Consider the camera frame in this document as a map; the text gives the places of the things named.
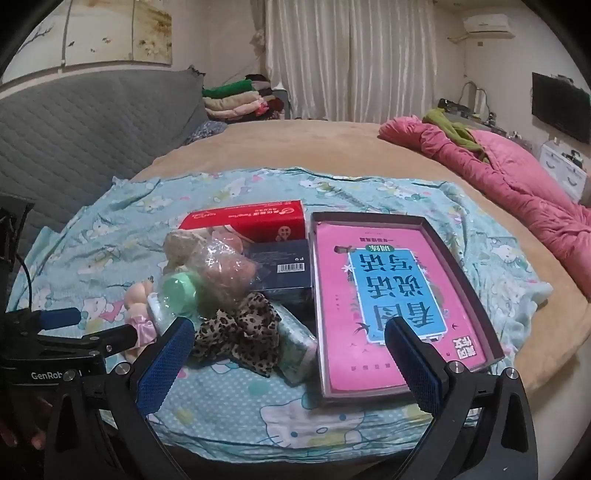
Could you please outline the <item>person left hand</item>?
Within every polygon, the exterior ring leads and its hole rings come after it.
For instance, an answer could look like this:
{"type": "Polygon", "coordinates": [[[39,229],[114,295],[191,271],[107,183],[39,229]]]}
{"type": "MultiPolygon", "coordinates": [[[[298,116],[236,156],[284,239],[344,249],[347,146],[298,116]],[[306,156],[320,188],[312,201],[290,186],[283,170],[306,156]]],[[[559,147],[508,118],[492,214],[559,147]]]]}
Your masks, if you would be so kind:
{"type": "Polygon", "coordinates": [[[8,447],[45,449],[52,405],[36,394],[9,392],[1,398],[1,440],[8,447]]]}

